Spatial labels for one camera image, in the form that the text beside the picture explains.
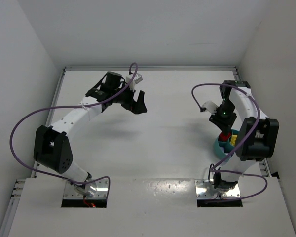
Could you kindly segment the small red lego brick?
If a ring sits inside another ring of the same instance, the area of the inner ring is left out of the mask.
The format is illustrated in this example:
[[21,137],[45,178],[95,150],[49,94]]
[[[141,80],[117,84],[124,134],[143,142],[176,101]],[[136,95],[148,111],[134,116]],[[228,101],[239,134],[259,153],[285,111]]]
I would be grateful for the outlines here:
[[231,135],[232,135],[231,133],[228,133],[228,134],[220,133],[218,137],[218,141],[227,142]]

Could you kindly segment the long yellow lego brick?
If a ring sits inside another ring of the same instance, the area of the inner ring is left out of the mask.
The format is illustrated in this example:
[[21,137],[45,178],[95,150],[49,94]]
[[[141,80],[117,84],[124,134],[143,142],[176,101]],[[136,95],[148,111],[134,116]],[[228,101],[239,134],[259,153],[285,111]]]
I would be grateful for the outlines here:
[[237,139],[237,135],[231,135],[230,136],[229,143],[230,143],[231,146],[235,147],[236,139]]

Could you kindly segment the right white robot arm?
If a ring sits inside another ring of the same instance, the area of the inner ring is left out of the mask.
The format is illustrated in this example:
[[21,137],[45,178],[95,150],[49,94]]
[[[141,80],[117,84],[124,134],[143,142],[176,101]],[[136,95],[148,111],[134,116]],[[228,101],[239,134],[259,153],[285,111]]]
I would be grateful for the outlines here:
[[228,190],[234,188],[240,176],[253,164],[272,157],[279,121],[262,112],[247,82],[226,80],[219,89],[222,103],[210,105],[209,121],[220,129],[221,138],[230,139],[236,118],[242,121],[234,148],[227,158],[211,167],[214,188]]

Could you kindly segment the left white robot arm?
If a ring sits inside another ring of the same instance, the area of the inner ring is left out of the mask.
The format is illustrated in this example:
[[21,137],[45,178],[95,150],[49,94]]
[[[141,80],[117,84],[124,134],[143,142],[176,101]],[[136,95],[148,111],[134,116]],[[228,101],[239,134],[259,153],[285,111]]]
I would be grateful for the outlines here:
[[75,185],[80,193],[88,194],[92,176],[75,162],[70,142],[74,135],[112,104],[138,115],[147,112],[144,92],[134,99],[135,86],[142,81],[142,75],[130,73],[127,77],[115,72],[106,72],[100,81],[88,90],[77,108],[49,127],[36,130],[34,160],[52,169]]

